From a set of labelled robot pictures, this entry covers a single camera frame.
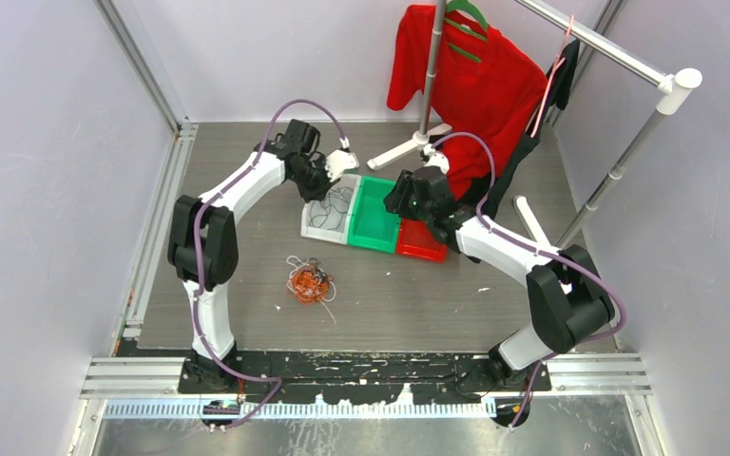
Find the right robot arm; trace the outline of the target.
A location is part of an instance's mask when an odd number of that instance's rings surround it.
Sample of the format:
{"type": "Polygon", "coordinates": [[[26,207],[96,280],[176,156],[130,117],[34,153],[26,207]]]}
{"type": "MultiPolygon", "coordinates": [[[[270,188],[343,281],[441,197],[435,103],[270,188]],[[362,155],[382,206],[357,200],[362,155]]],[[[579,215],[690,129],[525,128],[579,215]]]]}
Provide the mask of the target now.
{"type": "Polygon", "coordinates": [[[515,389],[530,366],[569,352],[618,315],[586,249],[558,250],[505,229],[459,203],[435,166],[402,171],[384,205],[401,219],[420,222],[435,242],[525,288],[529,324],[488,352],[486,369],[501,390],[515,389]]]}

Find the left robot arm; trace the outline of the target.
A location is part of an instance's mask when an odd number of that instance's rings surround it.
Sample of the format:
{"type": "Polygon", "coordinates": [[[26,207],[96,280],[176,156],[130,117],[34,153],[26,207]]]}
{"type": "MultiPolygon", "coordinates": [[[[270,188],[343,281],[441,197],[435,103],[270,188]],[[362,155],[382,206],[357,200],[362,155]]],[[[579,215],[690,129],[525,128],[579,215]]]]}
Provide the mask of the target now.
{"type": "Polygon", "coordinates": [[[296,119],[273,140],[260,142],[229,177],[197,197],[180,196],[173,209],[167,260],[190,301],[194,337],[182,364],[181,393],[228,392],[238,383],[236,338],[228,283],[240,251],[237,225],[269,191],[292,181],[305,201],[322,200],[334,184],[320,132],[296,119]]]}

